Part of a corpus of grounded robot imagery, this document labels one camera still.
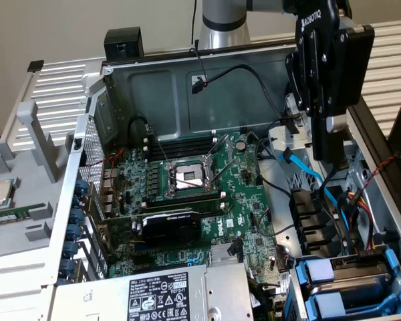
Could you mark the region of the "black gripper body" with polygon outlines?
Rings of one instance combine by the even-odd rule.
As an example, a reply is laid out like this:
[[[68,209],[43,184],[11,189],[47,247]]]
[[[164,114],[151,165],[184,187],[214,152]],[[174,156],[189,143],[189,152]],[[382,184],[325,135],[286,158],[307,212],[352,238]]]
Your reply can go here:
[[[349,1],[282,1],[283,10],[297,17],[295,40],[297,48],[307,44],[311,32],[319,38],[321,54],[327,54],[333,35],[340,26],[340,11],[351,17]]]

